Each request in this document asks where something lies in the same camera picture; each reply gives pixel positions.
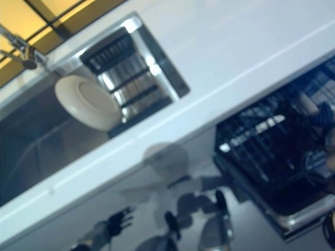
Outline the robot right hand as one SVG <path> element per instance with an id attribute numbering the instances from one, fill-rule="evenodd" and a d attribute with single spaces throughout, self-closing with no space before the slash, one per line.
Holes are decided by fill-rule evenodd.
<path id="1" fill-rule="evenodd" d="M 328 127 L 334 124 L 334 110 L 328 102 L 316 104 L 309 96 L 300 92 L 298 103 L 302 114 L 312 125 Z"/>

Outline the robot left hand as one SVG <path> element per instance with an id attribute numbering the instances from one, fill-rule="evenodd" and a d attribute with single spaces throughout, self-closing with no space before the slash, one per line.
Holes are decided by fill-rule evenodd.
<path id="1" fill-rule="evenodd" d="M 135 207 L 126 207 L 108 218 L 107 229 L 110 238 L 119 235 L 124 228 L 131 225 L 134 210 Z"/>

